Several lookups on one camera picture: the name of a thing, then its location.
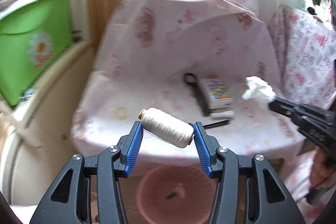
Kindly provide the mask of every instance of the pink bowl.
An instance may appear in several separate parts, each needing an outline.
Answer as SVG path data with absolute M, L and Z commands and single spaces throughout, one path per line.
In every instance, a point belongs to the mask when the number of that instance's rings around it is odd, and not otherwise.
M 202 224 L 209 218 L 215 188 L 200 168 L 161 166 L 142 179 L 137 204 L 150 224 Z

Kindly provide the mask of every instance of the white thread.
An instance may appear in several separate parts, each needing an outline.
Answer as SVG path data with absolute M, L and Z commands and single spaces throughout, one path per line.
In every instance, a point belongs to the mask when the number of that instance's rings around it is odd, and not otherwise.
M 177 147 L 185 148 L 194 138 L 191 125 L 159 109 L 143 109 L 139 113 L 139 119 L 143 129 Z

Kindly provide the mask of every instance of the green plastic bin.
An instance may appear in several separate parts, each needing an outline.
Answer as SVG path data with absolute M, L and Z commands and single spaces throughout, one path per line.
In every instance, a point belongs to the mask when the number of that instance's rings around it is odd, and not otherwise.
M 13 106 L 72 43 L 69 0 L 18 0 L 0 13 L 0 92 Z

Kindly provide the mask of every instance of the blue gripper pad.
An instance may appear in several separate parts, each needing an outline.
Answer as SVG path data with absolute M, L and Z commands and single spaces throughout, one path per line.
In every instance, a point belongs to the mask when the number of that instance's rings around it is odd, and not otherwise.
M 212 169 L 210 164 L 210 154 L 205 146 L 204 139 L 197 123 L 194 123 L 194 141 L 197 148 L 199 160 L 201 161 L 202 170 L 208 177 L 212 177 Z
M 126 155 L 125 173 L 127 176 L 129 176 L 134 170 L 135 163 L 139 154 L 140 145 L 142 142 L 143 128 L 140 122 L 134 123 L 133 128 L 128 135 L 128 138 L 131 138 L 132 135 L 133 138 Z

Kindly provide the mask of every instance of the crumpled tissue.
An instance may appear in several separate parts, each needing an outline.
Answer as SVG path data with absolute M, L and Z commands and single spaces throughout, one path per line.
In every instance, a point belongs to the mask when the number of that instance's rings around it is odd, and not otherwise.
M 246 83 L 249 89 L 241 97 L 245 100 L 254 99 L 261 108 L 268 109 L 268 103 L 276 97 L 272 87 L 257 76 L 246 77 Z

